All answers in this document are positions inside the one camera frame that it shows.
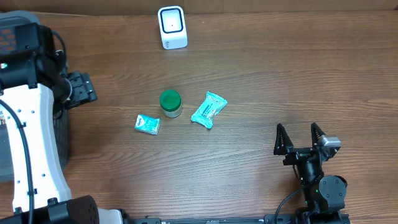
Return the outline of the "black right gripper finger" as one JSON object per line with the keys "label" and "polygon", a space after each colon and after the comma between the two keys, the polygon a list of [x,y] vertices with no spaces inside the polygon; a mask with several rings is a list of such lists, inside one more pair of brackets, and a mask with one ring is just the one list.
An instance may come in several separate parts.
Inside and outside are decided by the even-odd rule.
{"label": "black right gripper finger", "polygon": [[281,123],[277,125],[274,155],[282,156],[292,152],[294,145]]}
{"label": "black right gripper finger", "polygon": [[324,134],[325,133],[319,128],[319,126],[316,123],[312,123],[311,124],[312,146],[316,146],[318,140]]}

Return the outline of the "teal tissue packet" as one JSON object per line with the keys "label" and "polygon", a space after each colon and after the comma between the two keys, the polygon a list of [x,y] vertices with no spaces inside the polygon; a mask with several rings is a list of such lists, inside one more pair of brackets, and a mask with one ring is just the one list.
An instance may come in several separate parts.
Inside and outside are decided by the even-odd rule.
{"label": "teal tissue packet", "polygon": [[152,118],[144,114],[139,114],[137,115],[134,128],[135,130],[143,133],[158,135],[160,125],[161,125],[160,118]]}

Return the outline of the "green wipes packet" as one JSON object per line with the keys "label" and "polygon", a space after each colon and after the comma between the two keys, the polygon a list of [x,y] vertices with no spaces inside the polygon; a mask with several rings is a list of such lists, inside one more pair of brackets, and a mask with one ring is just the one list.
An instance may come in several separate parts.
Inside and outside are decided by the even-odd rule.
{"label": "green wipes packet", "polygon": [[213,127],[214,117],[228,104],[223,97],[207,91],[204,102],[192,114],[191,121],[203,125],[207,129]]}

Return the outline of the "green lid jar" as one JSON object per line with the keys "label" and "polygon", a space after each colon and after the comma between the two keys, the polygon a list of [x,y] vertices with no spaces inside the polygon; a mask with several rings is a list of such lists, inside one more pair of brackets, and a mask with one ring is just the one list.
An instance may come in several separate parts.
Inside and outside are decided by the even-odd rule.
{"label": "green lid jar", "polygon": [[160,106],[169,118],[176,118],[182,113],[182,99],[175,90],[165,90],[159,98]]}

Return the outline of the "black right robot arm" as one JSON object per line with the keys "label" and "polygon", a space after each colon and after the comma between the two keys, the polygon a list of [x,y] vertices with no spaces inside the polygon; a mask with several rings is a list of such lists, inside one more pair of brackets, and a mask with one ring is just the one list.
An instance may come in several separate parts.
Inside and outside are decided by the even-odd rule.
{"label": "black right robot arm", "polygon": [[[340,150],[341,141],[327,136],[316,123],[311,124],[312,146],[296,148],[282,124],[276,127],[274,154],[284,156],[283,165],[293,167],[301,187],[286,196],[272,216],[274,223],[349,223],[345,208],[347,181],[339,175],[325,175],[322,165]],[[293,215],[282,217],[283,205],[302,192],[305,207],[296,209]]]}

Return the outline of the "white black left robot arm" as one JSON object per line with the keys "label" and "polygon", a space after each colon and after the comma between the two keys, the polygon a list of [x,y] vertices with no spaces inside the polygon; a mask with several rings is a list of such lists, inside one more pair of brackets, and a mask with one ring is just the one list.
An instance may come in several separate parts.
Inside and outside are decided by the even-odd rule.
{"label": "white black left robot arm", "polygon": [[93,197],[72,198],[54,116],[97,99],[87,73],[69,72],[59,35],[35,22],[1,29],[1,112],[14,171],[12,216],[3,223],[99,223]]}

